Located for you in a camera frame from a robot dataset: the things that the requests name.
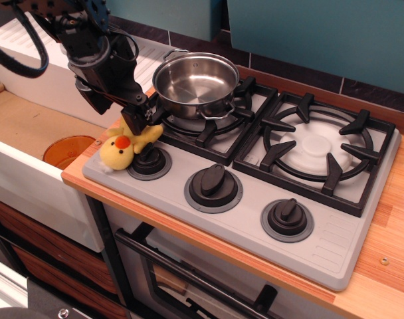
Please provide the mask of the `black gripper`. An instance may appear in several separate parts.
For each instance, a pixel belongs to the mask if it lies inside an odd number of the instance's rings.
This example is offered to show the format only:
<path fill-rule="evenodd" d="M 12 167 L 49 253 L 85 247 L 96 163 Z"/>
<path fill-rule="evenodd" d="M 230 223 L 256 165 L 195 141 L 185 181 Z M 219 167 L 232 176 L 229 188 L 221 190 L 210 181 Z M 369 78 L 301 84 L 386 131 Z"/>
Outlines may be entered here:
<path fill-rule="evenodd" d="M 152 111 L 143 107 L 147 96 L 134 78 L 139 48 L 131 36 L 111 33 L 101 38 L 98 53 L 77 57 L 68 55 L 68 67 L 75 73 L 75 87 L 100 115 L 113 103 L 133 135 L 139 136 L 152 122 Z"/>

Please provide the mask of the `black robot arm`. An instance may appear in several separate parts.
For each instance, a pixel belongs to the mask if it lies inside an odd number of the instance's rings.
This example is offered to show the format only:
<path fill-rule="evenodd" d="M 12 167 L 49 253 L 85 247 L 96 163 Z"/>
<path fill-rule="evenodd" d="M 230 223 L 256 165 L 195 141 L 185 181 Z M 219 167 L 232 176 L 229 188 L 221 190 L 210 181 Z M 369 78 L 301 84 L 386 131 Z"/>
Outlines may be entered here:
<path fill-rule="evenodd" d="M 39 56 L 39 67 L 22 64 L 0 49 L 0 64 L 26 78 L 38 78 L 49 65 L 43 41 L 32 26 L 34 19 L 66 50 L 75 86 L 99 114 L 113 103 L 122 107 L 122 117 L 136 136 L 150 124 L 147 96 L 134 78 L 139 47 L 127 32 L 109 22 L 105 1 L 0 1 L 30 36 Z"/>

